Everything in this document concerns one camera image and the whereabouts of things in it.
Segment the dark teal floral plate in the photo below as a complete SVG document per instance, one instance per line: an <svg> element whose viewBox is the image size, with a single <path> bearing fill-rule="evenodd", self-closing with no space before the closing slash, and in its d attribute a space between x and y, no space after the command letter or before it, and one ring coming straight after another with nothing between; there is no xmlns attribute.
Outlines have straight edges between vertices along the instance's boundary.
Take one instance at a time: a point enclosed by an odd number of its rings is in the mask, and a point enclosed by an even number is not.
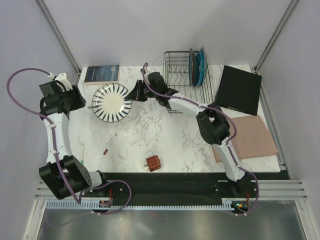
<svg viewBox="0 0 320 240"><path fill-rule="evenodd" d="M188 76L189 76L189 84L191 86L195 85L195 79L196 79L196 55L192 48L189 49L189 64L188 64Z"/></svg>

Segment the white striped plate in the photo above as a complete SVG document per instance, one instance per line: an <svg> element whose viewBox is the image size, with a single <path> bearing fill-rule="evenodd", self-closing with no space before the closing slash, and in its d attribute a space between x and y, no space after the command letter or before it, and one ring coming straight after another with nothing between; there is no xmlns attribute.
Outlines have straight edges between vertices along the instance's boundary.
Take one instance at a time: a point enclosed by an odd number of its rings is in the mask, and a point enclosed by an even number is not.
<svg viewBox="0 0 320 240"><path fill-rule="evenodd" d="M132 100L126 99L128 93L128 89L119 83L108 83L99 87L91 101L94 115L106 123L124 119L132 108Z"/></svg>

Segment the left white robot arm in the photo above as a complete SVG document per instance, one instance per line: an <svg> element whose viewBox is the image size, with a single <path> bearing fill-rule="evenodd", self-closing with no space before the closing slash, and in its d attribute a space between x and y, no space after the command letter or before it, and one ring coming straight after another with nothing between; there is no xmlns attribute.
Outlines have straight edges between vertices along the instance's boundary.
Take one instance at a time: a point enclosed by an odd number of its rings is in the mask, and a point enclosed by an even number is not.
<svg viewBox="0 0 320 240"><path fill-rule="evenodd" d="M40 178L59 200L75 197L87 189L92 189L99 197L106 196L110 185L102 173L89 172L72 154L70 112L86 105L78 86L67 79L55 79L39 87L43 94L39 113L48 140L48 155L45 166L39 168Z"/></svg>

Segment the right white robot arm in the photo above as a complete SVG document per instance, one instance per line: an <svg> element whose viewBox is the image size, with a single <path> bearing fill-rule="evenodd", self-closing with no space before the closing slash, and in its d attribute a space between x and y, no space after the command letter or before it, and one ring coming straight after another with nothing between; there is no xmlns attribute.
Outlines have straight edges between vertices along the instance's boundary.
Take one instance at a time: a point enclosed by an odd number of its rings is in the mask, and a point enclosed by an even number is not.
<svg viewBox="0 0 320 240"><path fill-rule="evenodd" d="M162 107L178 111L196 119L203 140L213 146L223 163L229 183L229 191L235 197L247 191L249 172L241 167L231 139L237 134L230 133L228 117L216 103L209 105L196 102L169 88L159 72L142 74L143 80L137 80L133 90L125 96L126 100L145 102L154 98Z"/></svg>

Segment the blue polka dot plate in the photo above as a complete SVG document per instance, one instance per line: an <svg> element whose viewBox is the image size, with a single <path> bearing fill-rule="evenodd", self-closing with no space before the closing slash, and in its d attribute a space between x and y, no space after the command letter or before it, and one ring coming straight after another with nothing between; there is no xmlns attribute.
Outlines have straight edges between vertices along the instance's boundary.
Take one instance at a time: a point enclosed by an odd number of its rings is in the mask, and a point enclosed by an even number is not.
<svg viewBox="0 0 320 240"><path fill-rule="evenodd" d="M207 57L204 49L202 48L196 55L197 74L194 81L194 86L198 87L203 84L207 74Z"/></svg>

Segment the wire dish rack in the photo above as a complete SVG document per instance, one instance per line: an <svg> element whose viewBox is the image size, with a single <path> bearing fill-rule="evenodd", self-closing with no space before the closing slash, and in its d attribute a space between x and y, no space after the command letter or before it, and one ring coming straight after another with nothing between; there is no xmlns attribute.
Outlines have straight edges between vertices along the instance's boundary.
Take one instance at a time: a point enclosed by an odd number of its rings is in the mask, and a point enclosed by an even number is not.
<svg viewBox="0 0 320 240"><path fill-rule="evenodd" d="M189 99L204 104L214 101L214 86L209 66L201 86L191 86L189 80L189 51L166 51L163 55L163 78L169 88Z"/></svg>

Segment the grey-green round plate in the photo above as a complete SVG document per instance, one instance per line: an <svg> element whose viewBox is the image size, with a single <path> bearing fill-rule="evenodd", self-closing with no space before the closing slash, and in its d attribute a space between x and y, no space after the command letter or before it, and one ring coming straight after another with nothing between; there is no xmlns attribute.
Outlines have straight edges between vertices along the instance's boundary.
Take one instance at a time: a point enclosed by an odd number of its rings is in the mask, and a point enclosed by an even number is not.
<svg viewBox="0 0 320 240"><path fill-rule="evenodd" d="M201 86L207 76L208 59L203 46L200 48L199 53L200 53L199 85Z"/></svg>

